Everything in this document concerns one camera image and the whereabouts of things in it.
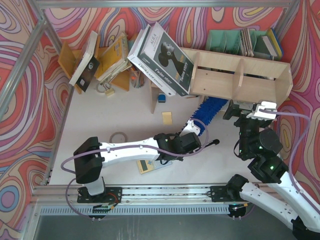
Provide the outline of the light wooden bookshelf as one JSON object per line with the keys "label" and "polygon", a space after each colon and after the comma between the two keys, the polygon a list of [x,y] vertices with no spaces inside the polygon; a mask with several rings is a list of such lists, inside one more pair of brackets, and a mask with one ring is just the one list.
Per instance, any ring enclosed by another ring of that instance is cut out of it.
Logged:
{"label": "light wooden bookshelf", "polygon": [[190,94],[280,106],[293,88],[289,63],[183,48],[194,62]]}

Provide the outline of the yellow sticky note pad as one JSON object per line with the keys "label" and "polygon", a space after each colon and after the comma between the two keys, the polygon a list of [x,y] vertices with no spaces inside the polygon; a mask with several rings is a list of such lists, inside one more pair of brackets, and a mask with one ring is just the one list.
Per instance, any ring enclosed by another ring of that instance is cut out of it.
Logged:
{"label": "yellow sticky note pad", "polygon": [[164,125],[172,125],[173,124],[173,119],[172,119],[172,113],[167,111],[167,112],[162,112],[162,122]]}

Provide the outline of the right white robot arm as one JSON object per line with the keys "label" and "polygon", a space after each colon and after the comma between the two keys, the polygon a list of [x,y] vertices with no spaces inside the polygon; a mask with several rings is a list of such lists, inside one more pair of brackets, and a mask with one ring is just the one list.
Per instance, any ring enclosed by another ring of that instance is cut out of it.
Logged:
{"label": "right white robot arm", "polygon": [[260,182],[274,189],[283,201],[263,192],[247,178],[235,174],[224,187],[231,201],[245,200],[265,210],[291,229],[298,240],[320,238],[320,205],[295,179],[292,163],[286,164],[279,156],[283,148],[277,133],[268,126],[278,116],[288,112],[277,111],[274,102],[262,101],[251,109],[229,102],[224,120],[237,117],[239,128],[236,157],[250,160],[248,169]]}

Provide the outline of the yellow blue calculator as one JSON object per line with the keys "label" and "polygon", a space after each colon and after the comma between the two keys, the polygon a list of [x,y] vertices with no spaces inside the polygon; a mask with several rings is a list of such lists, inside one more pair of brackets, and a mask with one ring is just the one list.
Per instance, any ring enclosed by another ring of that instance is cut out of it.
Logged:
{"label": "yellow blue calculator", "polygon": [[149,173],[162,169],[164,167],[169,167],[173,163],[169,161],[167,164],[161,164],[160,161],[155,160],[138,160],[137,166],[140,174]]}

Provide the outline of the blue pencil sharpener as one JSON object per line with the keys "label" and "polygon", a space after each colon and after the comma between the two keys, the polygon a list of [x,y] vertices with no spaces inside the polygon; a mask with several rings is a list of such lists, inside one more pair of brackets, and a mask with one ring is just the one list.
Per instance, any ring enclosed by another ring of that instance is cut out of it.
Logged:
{"label": "blue pencil sharpener", "polygon": [[158,103],[165,103],[166,102],[166,95],[165,94],[159,94],[157,97]]}

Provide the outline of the clear tape roll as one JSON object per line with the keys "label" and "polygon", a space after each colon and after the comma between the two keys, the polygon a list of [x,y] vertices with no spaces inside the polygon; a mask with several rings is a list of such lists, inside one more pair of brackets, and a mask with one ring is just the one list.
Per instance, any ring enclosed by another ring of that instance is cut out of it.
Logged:
{"label": "clear tape roll", "polygon": [[126,143],[128,141],[128,136],[121,131],[114,132],[109,138],[110,143]]}

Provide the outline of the pencil cup with pencils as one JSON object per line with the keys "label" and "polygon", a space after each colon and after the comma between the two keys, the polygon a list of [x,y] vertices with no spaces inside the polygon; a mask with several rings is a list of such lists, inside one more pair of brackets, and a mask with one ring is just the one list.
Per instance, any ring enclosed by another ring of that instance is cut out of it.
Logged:
{"label": "pencil cup with pencils", "polygon": [[145,85],[144,74],[140,70],[131,70],[130,83],[133,88],[142,88]]}

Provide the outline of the yellow worn book stack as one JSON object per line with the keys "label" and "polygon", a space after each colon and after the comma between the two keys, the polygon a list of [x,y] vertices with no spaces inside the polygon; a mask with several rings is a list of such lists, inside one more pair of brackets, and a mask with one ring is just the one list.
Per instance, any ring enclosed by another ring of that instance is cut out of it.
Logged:
{"label": "yellow worn book stack", "polygon": [[127,35],[122,32],[98,58],[100,65],[96,72],[96,79],[100,84],[111,82],[119,73],[132,66],[128,54]]}

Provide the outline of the blue grey book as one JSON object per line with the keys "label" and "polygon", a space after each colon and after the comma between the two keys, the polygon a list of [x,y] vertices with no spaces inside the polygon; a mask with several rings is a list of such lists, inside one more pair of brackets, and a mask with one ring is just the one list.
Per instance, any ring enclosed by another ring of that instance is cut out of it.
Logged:
{"label": "blue grey book", "polygon": [[263,40],[267,40],[266,45],[268,47],[273,48],[272,53],[276,54],[276,56],[274,56],[274,59],[277,61],[280,61],[284,55],[284,50],[283,50],[281,43],[276,35],[275,30],[273,28],[270,28],[265,32],[265,35],[262,35],[261,37]]}

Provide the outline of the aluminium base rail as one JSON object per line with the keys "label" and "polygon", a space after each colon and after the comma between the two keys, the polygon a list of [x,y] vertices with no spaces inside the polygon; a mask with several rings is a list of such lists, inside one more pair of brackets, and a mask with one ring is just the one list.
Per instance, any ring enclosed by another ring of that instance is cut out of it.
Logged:
{"label": "aluminium base rail", "polygon": [[[75,200],[83,194],[81,185],[44,185],[33,190],[33,196],[43,198],[62,198]],[[164,184],[164,185],[106,185],[106,192],[111,192],[124,202],[150,199],[165,201],[166,199],[204,199],[211,196],[213,188],[222,190],[223,184]]]}

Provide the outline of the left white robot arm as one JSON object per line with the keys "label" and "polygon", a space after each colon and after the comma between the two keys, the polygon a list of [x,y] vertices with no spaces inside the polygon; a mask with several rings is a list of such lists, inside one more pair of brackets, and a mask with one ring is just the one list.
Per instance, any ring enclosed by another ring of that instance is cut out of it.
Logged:
{"label": "left white robot arm", "polygon": [[180,133],[159,133],[140,141],[107,143],[99,142],[96,136],[90,137],[73,153],[75,181],[84,185],[90,196],[101,195],[105,191],[103,168],[125,161],[159,161],[161,164],[182,161],[202,147],[200,131],[190,119]]}

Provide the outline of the blue microfiber duster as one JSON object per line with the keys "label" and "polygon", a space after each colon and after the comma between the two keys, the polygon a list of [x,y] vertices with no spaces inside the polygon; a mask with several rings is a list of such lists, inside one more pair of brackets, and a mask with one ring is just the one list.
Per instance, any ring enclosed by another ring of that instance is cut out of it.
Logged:
{"label": "blue microfiber duster", "polygon": [[228,100],[226,99],[208,97],[203,103],[200,104],[191,118],[200,120],[207,127],[227,102]]}

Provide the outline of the white Cioklade book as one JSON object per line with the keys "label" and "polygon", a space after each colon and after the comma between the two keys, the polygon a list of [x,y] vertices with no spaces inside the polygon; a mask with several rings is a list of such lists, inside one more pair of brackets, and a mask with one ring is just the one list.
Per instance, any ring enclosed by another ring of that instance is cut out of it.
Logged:
{"label": "white Cioklade book", "polygon": [[150,67],[147,66],[140,58],[138,57],[140,51],[144,45],[145,40],[147,39],[149,30],[151,26],[148,24],[145,29],[141,29],[135,39],[131,49],[129,50],[127,59],[134,64],[144,75],[146,75],[163,93],[168,97],[176,95],[176,92],[167,84],[164,83]]}

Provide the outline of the black white Twins story book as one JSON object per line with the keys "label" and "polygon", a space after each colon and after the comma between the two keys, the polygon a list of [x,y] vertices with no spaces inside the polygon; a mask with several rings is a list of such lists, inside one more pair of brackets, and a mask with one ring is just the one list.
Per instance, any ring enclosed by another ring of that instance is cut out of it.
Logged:
{"label": "black white Twins story book", "polygon": [[180,96],[190,94],[193,61],[159,23],[147,25],[137,57],[155,74],[158,85],[166,85]]}

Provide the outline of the green plastic desk organizer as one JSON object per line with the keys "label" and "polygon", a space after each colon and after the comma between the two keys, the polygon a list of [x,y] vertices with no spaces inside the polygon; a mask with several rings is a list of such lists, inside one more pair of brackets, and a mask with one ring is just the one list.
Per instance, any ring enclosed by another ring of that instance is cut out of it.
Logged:
{"label": "green plastic desk organizer", "polygon": [[267,46],[267,40],[263,40],[262,38],[262,35],[265,35],[266,31],[248,28],[242,30],[213,29],[209,31],[205,50],[279,61],[274,58],[277,54],[272,52],[273,48]]}

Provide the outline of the black white paperback book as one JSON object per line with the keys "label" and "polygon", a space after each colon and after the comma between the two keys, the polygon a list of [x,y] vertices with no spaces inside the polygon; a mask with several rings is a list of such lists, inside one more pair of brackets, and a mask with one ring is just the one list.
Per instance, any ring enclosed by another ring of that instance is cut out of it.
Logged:
{"label": "black white paperback book", "polygon": [[78,86],[83,92],[86,92],[100,65],[97,57],[95,57],[97,40],[98,34],[91,31],[79,56],[76,58],[74,72],[69,80],[69,84]]}

